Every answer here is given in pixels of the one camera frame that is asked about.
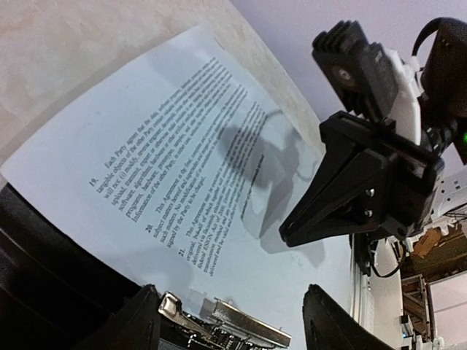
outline table surface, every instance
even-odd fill
[[[226,0],[6,0],[0,11],[0,163],[84,91],[151,47],[206,23],[322,151],[318,119]]]

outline page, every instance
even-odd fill
[[[200,26],[80,96],[1,174],[129,279],[171,290],[195,315],[230,301],[304,349],[308,285],[333,284],[342,300],[350,290],[350,272],[332,276],[350,266],[347,239],[289,249],[279,237],[321,157]],[[318,273],[339,247],[348,254]]]

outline wire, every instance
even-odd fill
[[[412,56],[416,56],[418,54],[418,49],[422,45],[422,43],[428,38],[431,34],[433,34],[435,31],[438,30],[439,25],[441,24],[441,21],[444,18],[435,18],[434,20],[431,20],[418,34],[417,40],[415,41],[414,44],[414,49],[412,51]]]
[[[399,271],[402,267],[402,265],[404,264],[405,260],[406,260],[406,254],[407,254],[407,248],[406,248],[406,245],[402,242],[402,241],[399,241],[399,244],[402,245],[402,257],[401,259],[398,261],[398,264],[397,266],[395,267],[394,270],[392,270],[391,272],[389,272],[388,274],[386,275],[381,275],[379,273],[379,271],[377,270],[376,266],[374,265],[374,259],[371,259],[371,262],[370,262],[370,265],[371,265],[371,269],[373,270],[374,274],[377,275],[378,277],[382,278],[382,279],[387,279],[391,276],[393,276],[397,271]],[[371,250],[370,250],[370,247],[368,246],[368,253],[371,255]]]

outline silver clip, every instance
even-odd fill
[[[159,314],[167,317],[179,326],[199,333],[206,339],[211,338],[211,334],[209,332],[183,314],[182,301],[170,292],[166,292],[163,295],[161,305],[159,306]]]
[[[291,337],[287,333],[271,327],[219,299],[216,300],[211,317],[221,322],[224,326],[243,332],[260,341],[265,341],[281,348],[287,348],[290,345]]]

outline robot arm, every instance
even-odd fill
[[[421,80],[415,58],[370,44],[356,22],[340,22],[313,42],[313,57],[348,112],[320,125],[327,152],[298,205],[280,228],[288,246],[353,234],[359,246],[419,235],[442,185],[443,151],[454,143],[467,161],[467,25],[440,18]],[[361,249],[360,268],[374,257]]]

